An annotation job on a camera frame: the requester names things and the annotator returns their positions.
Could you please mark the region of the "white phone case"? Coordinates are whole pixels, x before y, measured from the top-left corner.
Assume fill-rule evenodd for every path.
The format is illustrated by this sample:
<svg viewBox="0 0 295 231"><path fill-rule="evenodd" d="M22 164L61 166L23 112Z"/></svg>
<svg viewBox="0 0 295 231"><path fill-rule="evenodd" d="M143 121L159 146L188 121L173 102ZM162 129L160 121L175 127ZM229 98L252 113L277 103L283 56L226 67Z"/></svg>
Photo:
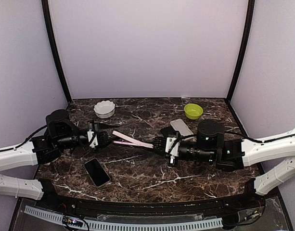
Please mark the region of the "white phone case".
<svg viewBox="0 0 295 231"><path fill-rule="evenodd" d="M193 135L186 123L182 119L176 119L170 122L170 125L175 131L178 131L181 136Z"/></svg>

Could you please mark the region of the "pink phone case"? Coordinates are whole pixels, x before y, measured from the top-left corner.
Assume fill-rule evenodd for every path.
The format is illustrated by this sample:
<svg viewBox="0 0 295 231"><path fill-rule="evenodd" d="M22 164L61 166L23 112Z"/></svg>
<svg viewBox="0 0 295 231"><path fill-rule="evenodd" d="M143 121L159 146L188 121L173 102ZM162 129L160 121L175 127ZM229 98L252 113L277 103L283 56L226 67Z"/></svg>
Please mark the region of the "pink phone case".
<svg viewBox="0 0 295 231"><path fill-rule="evenodd" d="M118 131L115 131L115 130L112 132L112 134L115 135L115 136L117 136L117 137L119 137L119 138L121 138L121 139L123 139L124 142L135 143L136 146L138 146L138 147L144 147L144 148L150 148L150 149L152 149L154 147L150 143L141 142L139 140L136 140L134 138L131 138L131 137L129 137L129 136L125 135L125 134L122 134L122 133L120 133Z"/></svg>

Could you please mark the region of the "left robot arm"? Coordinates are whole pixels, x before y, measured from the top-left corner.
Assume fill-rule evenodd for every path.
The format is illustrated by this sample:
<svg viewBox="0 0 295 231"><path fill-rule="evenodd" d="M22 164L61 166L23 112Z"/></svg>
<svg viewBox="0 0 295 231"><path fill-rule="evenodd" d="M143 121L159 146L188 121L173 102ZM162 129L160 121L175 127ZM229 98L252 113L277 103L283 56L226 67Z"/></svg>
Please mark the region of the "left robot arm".
<svg viewBox="0 0 295 231"><path fill-rule="evenodd" d="M114 125L88 122L87 129L79 129L70 121L69 113L59 109L46 116L42 136L32 133L18 145L0 149L0 195L41 200L51 210L61 206L61 198L50 180L26 180L2 175L1 172L23 166L38 166L59 158L66 149L87 147L94 150L111 143L106 129Z"/></svg>

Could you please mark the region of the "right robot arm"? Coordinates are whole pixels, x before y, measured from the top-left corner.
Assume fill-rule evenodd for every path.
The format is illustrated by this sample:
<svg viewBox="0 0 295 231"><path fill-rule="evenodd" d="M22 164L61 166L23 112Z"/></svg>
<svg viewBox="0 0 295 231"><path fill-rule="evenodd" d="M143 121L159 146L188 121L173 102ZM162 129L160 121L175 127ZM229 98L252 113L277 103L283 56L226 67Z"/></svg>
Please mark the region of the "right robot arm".
<svg viewBox="0 0 295 231"><path fill-rule="evenodd" d="M185 142L178 134L167 137L165 152L170 158L169 165L175 166L178 160L191 160L212 163L220 170L233 172L282 158L273 169L246 183L245 194L239 197L239 205L244 209L257 202L257 194L266 195L295 176L295 128L259 140L243 137L226 141L225 134L223 124L203 120L198 124L195 142Z"/></svg>

